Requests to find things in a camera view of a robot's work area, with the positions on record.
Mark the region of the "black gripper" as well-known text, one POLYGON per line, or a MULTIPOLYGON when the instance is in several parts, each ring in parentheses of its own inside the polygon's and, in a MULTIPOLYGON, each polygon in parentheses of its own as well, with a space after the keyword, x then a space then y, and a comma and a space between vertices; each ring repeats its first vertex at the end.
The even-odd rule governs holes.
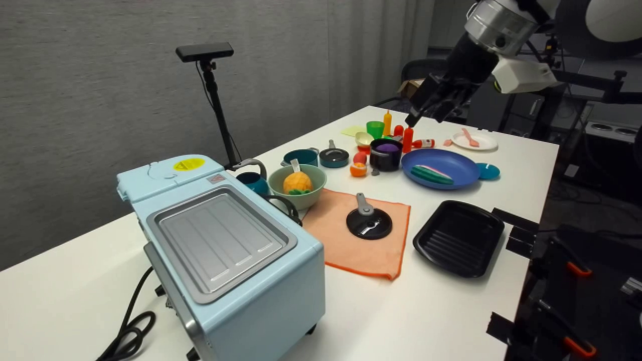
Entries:
POLYGON ((404 124, 413 128, 425 113, 437 123, 446 120, 490 78, 496 65, 496 53, 462 36, 446 60, 446 72, 441 76, 429 74, 420 83, 420 101, 408 109, 404 124))

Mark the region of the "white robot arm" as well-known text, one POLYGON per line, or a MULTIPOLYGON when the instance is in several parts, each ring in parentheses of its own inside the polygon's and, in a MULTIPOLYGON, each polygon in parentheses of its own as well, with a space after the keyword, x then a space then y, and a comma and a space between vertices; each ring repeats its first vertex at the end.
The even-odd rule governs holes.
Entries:
POLYGON ((518 59, 536 33, 552 33, 579 59, 628 59, 642 50, 642 0, 476 0, 443 74, 427 76, 411 97, 404 124, 448 119, 488 78, 502 95, 558 87, 545 62, 518 59))

